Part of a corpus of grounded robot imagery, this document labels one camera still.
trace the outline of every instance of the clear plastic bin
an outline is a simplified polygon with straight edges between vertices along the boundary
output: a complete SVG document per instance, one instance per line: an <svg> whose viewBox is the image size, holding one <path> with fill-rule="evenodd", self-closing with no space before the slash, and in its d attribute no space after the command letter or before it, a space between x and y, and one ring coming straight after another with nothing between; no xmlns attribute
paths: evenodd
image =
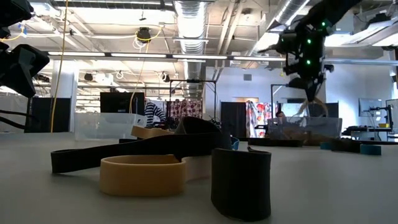
<svg viewBox="0 0 398 224"><path fill-rule="evenodd" d="M75 113L75 139L136 139L133 126L144 128L147 118L128 113Z"/></svg>
<svg viewBox="0 0 398 224"><path fill-rule="evenodd" d="M342 123L341 118L274 118L268 119L268 135L272 139L322 142L340 138Z"/></svg>

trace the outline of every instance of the striped shirt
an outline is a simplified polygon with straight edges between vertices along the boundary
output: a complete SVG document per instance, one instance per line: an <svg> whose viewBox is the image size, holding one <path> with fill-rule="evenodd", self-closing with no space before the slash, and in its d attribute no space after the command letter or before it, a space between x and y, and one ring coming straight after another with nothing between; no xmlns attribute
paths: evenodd
<svg viewBox="0 0 398 224"><path fill-rule="evenodd" d="M165 121L166 116L164 112L157 107L154 103L148 102L145 105L145 116L147 117L147 126L151 126L154 123L154 116L160 118L160 121Z"/></svg>

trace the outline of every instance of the teal object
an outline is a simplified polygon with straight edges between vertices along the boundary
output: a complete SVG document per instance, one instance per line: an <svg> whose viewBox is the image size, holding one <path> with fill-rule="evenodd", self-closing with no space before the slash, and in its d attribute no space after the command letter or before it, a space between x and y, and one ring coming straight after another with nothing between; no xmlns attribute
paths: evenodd
<svg viewBox="0 0 398 224"><path fill-rule="evenodd" d="M361 154L370 156L381 156L381 146L361 145Z"/></svg>
<svg viewBox="0 0 398 224"><path fill-rule="evenodd" d="M239 139L231 137L231 144L232 144L232 150L237 151L239 149Z"/></svg>
<svg viewBox="0 0 398 224"><path fill-rule="evenodd" d="M330 142L321 142L321 149L323 150L331 150L332 149L332 145Z"/></svg>

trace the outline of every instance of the white table surface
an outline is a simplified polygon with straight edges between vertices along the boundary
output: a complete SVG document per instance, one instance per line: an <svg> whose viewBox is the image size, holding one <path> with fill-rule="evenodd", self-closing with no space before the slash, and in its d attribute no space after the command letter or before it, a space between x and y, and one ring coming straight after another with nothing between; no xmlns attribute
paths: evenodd
<svg viewBox="0 0 398 224"><path fill-rule="evenodd" d="M0 223L239 223L210 201L210 180L168 198L102 194L99 169L52 175L50 152L116 141L75 142L72 134L0 134ZM242 142L240 150L246 150ZM381 157L253 147L272 153L272 215L260 223L398 223L398 149Z"/></svg>

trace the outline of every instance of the tan band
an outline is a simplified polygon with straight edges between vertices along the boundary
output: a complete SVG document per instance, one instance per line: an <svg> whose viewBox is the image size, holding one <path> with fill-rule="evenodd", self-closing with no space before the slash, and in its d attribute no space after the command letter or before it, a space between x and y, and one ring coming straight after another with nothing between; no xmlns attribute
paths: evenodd
<svg viewBox="0 0 398 224"><path fill-rule="evenodd" d="M174 134L171 131L165 131L159 128L140 128L137 126L132 127L131 135L141 139L149 139L157 136L165 136L169 134Z"/></svg>
<svg viewBox="0 0 398 224"><path fill-rule="evenodd" d="M211 156L195 156L182 158L185 162L186 181L211 177Z"/></svg>
<svg viewBox="0 0 398 224"><path fill-rule="evenodd" d="M173 155L116 156L101 160L99 189L109 195L162 197L185 188L185 162Z"/></svg>

